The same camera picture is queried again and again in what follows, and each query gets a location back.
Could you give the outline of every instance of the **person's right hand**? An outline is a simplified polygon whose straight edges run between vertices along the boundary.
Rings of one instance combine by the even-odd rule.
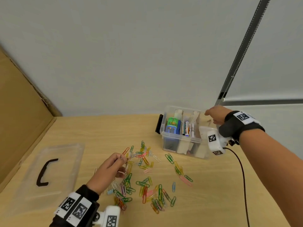
[[[204,115],[211,116],[214,120],[214,124],[222,125],[222,124],[224,124],[225,117],[231,111],[232,110],[230,110],[226,107],[223,107],[221,105],[217,105],[217,106],[214,106],[214,107],[206,110]]]

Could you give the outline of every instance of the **cardboard panel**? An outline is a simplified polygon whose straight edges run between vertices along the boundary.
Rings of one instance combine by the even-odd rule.
[[[0,183],[52,119],[34,88],[0,49]]]

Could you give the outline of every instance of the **blue paper clip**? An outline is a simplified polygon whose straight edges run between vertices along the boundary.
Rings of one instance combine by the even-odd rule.
[[[173,192],[176,191],[176,183],[175,183],[175,182],[172,183],[172,191],[173,191]]]

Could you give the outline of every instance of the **wooden table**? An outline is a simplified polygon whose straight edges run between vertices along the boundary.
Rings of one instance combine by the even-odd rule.
[[[193,187],[185,185],[174,172],[174,167],[165,158],[161,135],[155,133],[158,115],[119,115],[59,117],[46,135],[25,160],[19,171],[0,194],[0,212],[5,210],[20,185],[36,154],[46,146],[85,143],[81,167],[75,189],[85,184],[98,167],[113,152],[123,152],[134,145],[138,151],[141,141],[151,146],[152,152],[162,160],[154,160],[154,169],[148,173],[153,184],[161,183],[170,196],[176,196],[174,207],[155,214],[150,204],[142,204],[137,191],[132,195],[126,212],[120,216],[123,226],[247,226],[243,177],[236,156],[227,150],[222,156],[211,155],[203,160],[174,154],[174,160],[183,166],[184,173],[194,182]],[[248,213],[251,226],[289,226],[277,204],[263,187],[256,173],[239,146],[230,147],[239,156],[245,171]],[[143,170],[133,165],[132,185],[143,180]],[[172,183],[176,192],[172,193]],[[101,195],[100,211],[113,205],[112,195]],[[33,211],[11,218],[1,217],[0,226],[43,227],[49,226],[56,207]]]

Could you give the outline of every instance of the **qr code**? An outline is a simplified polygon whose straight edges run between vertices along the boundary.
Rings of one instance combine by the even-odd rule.
[[[65,211],[68,211],[70,207],[74,204],[74,202],[75,199],[68,197],[66,201],[63,203],[63,205],[61,206],[61,208],[64,209]]]
[[[77,206],[77,208],[74,210],[74,212],[72,214],[76,218],[78,218],[79,220],[81,220],[86,211],[87,211],[87,207],[85,205],[79,203],[78,206]]]
[[[242,113],[240,115],[237,115],[237,118],[239,118],[241,121],[245,120],[245,119],[248,119],[249,116],[245,113]]]
[[[212,141],[216,141],[217,139],[216,139],[216,135],[210,135],[209,137],[208,137],[208,141],[209,142],[212,142]]]
[[[106,227],[116,227],[117,216],[108,215]]]
[[[214,151],[213,152],[215,155],[223,154],[220,150]]]

